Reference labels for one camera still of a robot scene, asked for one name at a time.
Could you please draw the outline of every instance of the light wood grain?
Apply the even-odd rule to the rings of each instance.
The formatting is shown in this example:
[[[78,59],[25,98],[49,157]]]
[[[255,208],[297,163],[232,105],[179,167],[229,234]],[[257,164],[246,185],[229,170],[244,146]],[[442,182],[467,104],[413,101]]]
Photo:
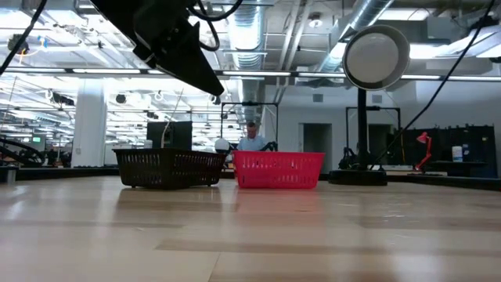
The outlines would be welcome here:
[[[0,186],[2,281],[501,281],[499,266],[497,192]]]

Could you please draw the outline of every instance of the white column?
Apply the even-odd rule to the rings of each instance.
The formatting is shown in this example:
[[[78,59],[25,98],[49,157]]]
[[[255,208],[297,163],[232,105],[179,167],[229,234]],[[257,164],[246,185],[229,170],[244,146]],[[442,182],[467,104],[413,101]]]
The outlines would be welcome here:
[[[81,79],[79,83],[71,166],[101,167],[107,114],[104,81]]]

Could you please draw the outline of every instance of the person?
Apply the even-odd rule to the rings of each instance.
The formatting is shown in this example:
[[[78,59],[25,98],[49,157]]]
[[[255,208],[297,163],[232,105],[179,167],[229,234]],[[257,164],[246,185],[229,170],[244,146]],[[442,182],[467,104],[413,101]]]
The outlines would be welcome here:
[[[238,150],[259,151],[266,146],[266,140],[258,135],[257,125],[250,121],[247,122],[247,137],[244,137],[236,147]]]

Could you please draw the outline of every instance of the ductwork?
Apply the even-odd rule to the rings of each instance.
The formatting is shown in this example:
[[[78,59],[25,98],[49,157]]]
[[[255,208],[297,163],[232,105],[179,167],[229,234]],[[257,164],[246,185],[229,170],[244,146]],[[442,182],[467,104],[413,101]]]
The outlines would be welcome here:
[[[259,5],[242,5],[229,18],[229,40],[232,49],[255,50],[260,49],[263,43],[264,9]],[[239,70],[262,69],[263,57],[256,53],[233,54],[235,67]],[[261,102],[259,97],[264,96],[264,82],[261,80],[242,80],[239,87],[240,102]],[[243,114],[247,121],[253,121],[255,109],[244,108]]]
[[[330,35],[330,42],[333,46],[330,54],[326,56],[320,65],[319,72],[334,72],[341,65],[341,58],[333,55],[336,44],[346,35],[353,31],[360,31],[364,27],[373,25],[380,15],[386,10],[394,0],[357,0],[354,4],[353,12],[348,16],[348,22],[340,20],[333,27]]]

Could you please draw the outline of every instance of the ceiling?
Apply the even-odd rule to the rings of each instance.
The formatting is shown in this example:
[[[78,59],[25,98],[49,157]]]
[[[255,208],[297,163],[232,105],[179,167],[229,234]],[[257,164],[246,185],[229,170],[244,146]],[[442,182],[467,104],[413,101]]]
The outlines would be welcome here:
[[[31,12],[19,9],[20,1],[8,1],[6,6],[0,7],[0,60],[4,60],[7,53],[9,39],[14,34],[20,34],[29,24]],[[213,13],[220,13],[224,0],[212,0]],[[263,35],[261,47],[252,50],[252,53],[262,57],[263,70],[275,71],[286,69],[287,63],[280,66],[281,57],[290,61],[290,69],[307,67],[314,70],[331,52],[334,44],[330,42],[330,35],[334,23],[348,16],[352,11],[354,1],[307,1],[307,0],[261,0],[261,9],[264,10]],[[297,5],[297,18],[292,22],[294,6]],[[475,19],[473,15],[485,7],[485,1],[394,1],[379,20],[388,20],[392,24],[406,28],[406,22],[411,24],[427,23],[427,32],[433,33],[431,18],[446,20],[454,34],[458,37],[467,35],[465,24],[468,20]],[[313,19],[303,20],[315,14],[315,19],[321,21],[320,26],[310,26]],[[190,17],[194,24],[197,18]],[[217,52],[205,52],[207,60],[214,69],[236,69],[234,58],[250,51],[235,49],[229,29],[229,21],[215,23],[215,28],[221,39],[221,47]],[[290,42],[287,41],[288,27],[292,26]],[[501,56],[501,36],[492,36],[488,50],[471,54],[470,62],[462,64],[461,74],[483,74],[492,69],[488,59],[480,58],[481,54],[489,51],[490,56]],[[213,44],[211,32],[205,22],[201,22],[200,40],[208,45]],[[104,19],[88,1],[66,0],[53,2],[41,15],[27,40],[30,50],[26,56],[17,55],[11,67],[41,68],[148,68],[132,52],[133,44],[109,21]],[[450,67],[454,56],[442,58],[439,63],[434,58],[427,58],[423,54],[439,54],[444,52],[451,44],[419,44],[414,45],[414,60],[409,67],[410,74],[442,74]],[[221,107],[214,105],[211,96],[194,87],[177,81],[173,78],[104,78],[106,79],[106,92],[109,113],[107,117],[107,142],[108,143],[138,143],[146,139],[144,126],[148,121],[186,121],[193,120],[194,142],[202,147],[210,147],[218,137],[218,123]],[[31,134],[32,132],[45,132],[49,134],[50,142],[59,144],[59,137],[63,143],[70,143],[73,137],[75,108],[54,103],[50,97],[53,93],[65,96],[77,103],[77,91],[80,78],[65,75],[4,74],[0,78],[0,108],[2,108],[3,125],[2,134]],[[256,100],[263,101],[270,91],[276,91],[276,80],[266,79],[263,88],[266,95],[255,96]],[[223,102],[241,102],[242,81],[238,78],[222,80],[225,93],[221,97]],[[294,86],[290,83],[289,98],[284,99],[289,104],[301,105],[305,99],[304,93],[312,92],[311,88]],[[329,89],[320,92],[329,93]],[[117,95],[125,95],[126,102],[118,103]],[[326,99],[321,106],[339,102],[345,99],[343,95],[336,95]],[[157,119],[148,117],[146,111],[155,113]],[[258,121],[260,109],[252,110],[253,116]],[[240,106],[229,112],[225,121],[225,136],[231,140],[238,140],[244,134],[243,116]]]

